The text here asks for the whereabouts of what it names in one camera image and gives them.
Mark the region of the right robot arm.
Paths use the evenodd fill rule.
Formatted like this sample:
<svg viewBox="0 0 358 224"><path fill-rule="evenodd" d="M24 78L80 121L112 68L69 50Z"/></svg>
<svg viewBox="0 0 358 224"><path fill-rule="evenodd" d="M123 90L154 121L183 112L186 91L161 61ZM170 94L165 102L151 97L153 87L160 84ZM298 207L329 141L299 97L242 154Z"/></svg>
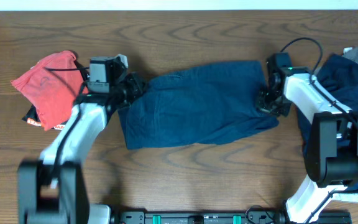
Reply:
<svg viewBox="0 0 358 224"><path fill-rule="evenodd" d="M274 223L318 222L337 194L358 193L358 112L333 97L307 67L294 67L286 52L267 59L268 86L256 107L287 116L295 105L311 125L304 163L306 177L274 216Z"/></svg>

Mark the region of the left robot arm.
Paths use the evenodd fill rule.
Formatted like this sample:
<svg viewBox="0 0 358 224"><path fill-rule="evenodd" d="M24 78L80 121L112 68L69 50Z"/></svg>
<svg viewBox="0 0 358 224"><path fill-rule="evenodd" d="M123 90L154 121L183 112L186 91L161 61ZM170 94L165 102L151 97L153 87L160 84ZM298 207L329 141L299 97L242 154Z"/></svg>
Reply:
<svg viewBox="0 0 358 224"><path fill-rule="evenodd" d="M109 205L90 203L82 167L111 116L140 98L146 82L127 72L127 57L93 57L75 95L71 116L37 160L17 170L19 223L119 223Z"/></svg>

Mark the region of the navy blue denim shorts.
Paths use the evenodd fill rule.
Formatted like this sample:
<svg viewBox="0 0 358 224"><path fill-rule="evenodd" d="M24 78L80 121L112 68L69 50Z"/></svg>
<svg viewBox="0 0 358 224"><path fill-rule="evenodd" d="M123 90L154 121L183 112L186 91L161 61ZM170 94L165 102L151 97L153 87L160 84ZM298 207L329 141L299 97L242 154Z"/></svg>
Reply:
<svg viewBox="0 0 358 224"><path fill-rule="evenodd" d="M251 60L154 78L138 100L119 111L126 147L228 144L272 129L277 118L255 107L263 87L262 66Z"/></svg>

